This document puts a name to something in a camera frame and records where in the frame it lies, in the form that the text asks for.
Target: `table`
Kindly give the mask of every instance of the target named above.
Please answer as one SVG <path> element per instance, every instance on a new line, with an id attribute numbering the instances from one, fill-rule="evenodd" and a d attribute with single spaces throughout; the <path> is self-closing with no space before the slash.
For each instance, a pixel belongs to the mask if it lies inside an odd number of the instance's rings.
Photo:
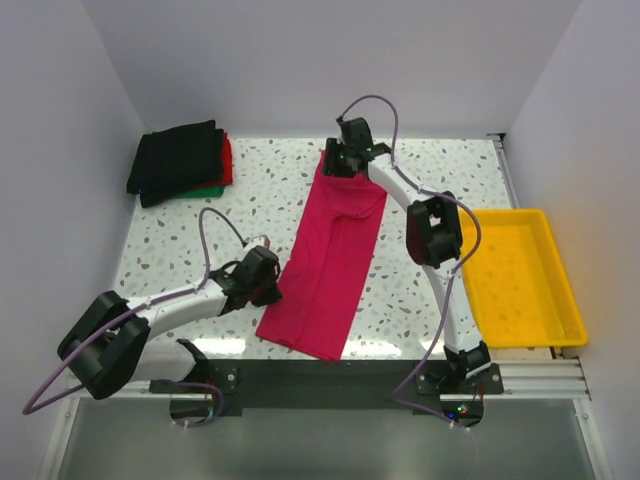
<path id="1" fill-rule="evenodd" d="M 286 264 L 324 139 L 232 138 L 231 143 L 234 184 L 221 198 L 170 200 L 147 209 L 136 205 L 114 284 L 122 296 L 153 294 L 201 278 L 197 215 L 204 206 L 227 214 L 245 237 L 267 234 L 281 264 Z M 424 183 L 451 190 L 471 208 L 511 208 L 491 140 L 399 140 L 397 158 Z M 215 215 L 206 218 L 205 230 L 214 266 L 240 251 L 237 239 Z M 419 359 L 433 340 L 440 313 L 404 242 L 405 215 L 389 197 L 343 358 Z M 209 357 L 310 358 L 257 338 L 254 332 L 263 312 L 248 306 L 193 322 L 152 342 L 187 338 Z M 441 339 L 433 358 L 443 357 L 442 347 Z M 513 349 L 493 351 L 492 357 L 548 359 L 550 354 L 548 349 Z"/>

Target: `terrazzo tabletop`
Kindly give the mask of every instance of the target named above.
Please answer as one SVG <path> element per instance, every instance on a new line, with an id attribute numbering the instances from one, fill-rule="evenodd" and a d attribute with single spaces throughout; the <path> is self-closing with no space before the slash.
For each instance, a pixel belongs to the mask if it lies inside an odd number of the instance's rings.
<path id="1" fill-rule="evenodd" d="M 324 146 L 321 138 L 232 138 L 234 184 L 221 198 L 136 205 L 114 289 L 124 297 L 154 294 L 199 280 L 203 256 L 198 212 L 224 212 L 244 237 L 266 234 L 285 267 Z M 471 208 L 511 208 L 490 140 L 399 140 L 398 161 L 423 183 L 451 190 Z M 241 251 L 213 214 L 205 217 L 212 266 Z M 248 305 L 218 318 L 169 331 L 152 342 L 191 340 L 208 357 L 311 358 L 255 336 L 263 308 Z M 419 359 L 433 340 L 440 313 L 422 270 L 405 247 L 405 215 L 388 197 L 369 276 L 343 359 Z M 433 358 L 442 358 L 442 339 Z M 548 359 L 548 349 L 493 351 L 494 359 Z"/>

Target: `stack of folded cloth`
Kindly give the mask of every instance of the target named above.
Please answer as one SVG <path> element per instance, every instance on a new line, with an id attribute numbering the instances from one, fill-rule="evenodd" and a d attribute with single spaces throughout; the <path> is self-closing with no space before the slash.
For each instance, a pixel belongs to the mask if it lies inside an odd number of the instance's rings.
<path id="1" fill-rule="evenodd" d="M 146 208 L 169 198 L 220 197 L 232 182 L 231 144 L 209 120 L 143 135 L 127 192 Z"/>

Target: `gray floor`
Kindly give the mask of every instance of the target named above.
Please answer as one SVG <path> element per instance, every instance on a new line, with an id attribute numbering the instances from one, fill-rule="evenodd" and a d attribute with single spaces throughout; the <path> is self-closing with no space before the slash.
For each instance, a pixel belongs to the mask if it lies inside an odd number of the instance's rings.
<path id="1" fill-rule="evenodd" d="M 475 469 L 468 434 L 408 411 L 250 410 L 185 433 L 167 409 L 83 401 L 60 478 L 594 478 L 570 401 L 488 403 Z"/>

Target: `black folded cloth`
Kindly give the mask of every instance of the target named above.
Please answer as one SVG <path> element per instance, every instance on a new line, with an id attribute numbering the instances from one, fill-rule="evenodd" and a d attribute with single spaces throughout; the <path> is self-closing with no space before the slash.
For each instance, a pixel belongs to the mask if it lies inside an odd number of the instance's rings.
<path id="1" fill-rule="evenodd" d="M 127 181 L 127 192 L 159 203 L 204 182 L 222 178 L 224 132 L 215 120 L 143 135 Z"/>

